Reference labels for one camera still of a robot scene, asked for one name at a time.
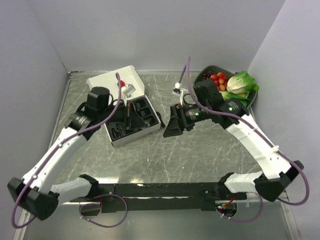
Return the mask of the white box with black tray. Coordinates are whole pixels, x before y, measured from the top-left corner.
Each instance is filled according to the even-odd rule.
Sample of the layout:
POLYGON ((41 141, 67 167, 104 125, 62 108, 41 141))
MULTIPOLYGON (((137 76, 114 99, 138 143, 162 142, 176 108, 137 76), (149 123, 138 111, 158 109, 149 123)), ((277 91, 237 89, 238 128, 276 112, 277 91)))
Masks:
POLYGON ((104 124, 113 147, 132 142, 165 126, 146 96, 145 85, 134 66, 90 77, 86 84, 90 89, 108 89, 111 109, 119 102, 115 114, 104 124))

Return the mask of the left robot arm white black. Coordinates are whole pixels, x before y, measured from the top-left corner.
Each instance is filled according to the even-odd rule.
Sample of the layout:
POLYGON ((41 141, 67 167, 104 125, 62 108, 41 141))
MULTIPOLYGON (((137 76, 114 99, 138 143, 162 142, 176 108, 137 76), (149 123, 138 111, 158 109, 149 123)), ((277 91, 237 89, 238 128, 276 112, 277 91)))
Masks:
POLYGON ((54 185, 54 182, 66 162, 101 125, 122 123, 130 131, 149 127, 150 124, 138 114, 133 103, 124 103, 118 98, 113 104, 109 99, 109 89, 92 88, 86 101, 69 116, 56 142, 36 166, 21 179, 13 177, 8 182, 7 187, 16 207, 43 221, 62 203, 82 197, 93 201, 98 197, 99 182, 87 174, 61 185, 54 185))

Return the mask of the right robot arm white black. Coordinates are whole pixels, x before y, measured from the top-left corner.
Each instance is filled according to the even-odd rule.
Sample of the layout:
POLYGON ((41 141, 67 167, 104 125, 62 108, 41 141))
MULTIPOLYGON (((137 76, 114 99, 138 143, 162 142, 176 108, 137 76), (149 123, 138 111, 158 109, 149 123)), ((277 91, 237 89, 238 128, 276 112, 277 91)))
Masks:
POLYGON ((279 152, 239 99, 223 99, 210 80, 197 82, 193 90, 199 103, 171 105, 163 136, 179 136, 197 122, 212 120, 239 140, 261 168, 254 173, 227 173, 218 182, 219 195, 230 199, 236 193, 257 193, 269 202, 277 200, 304 166, 299 161, 291 163, 279 152))

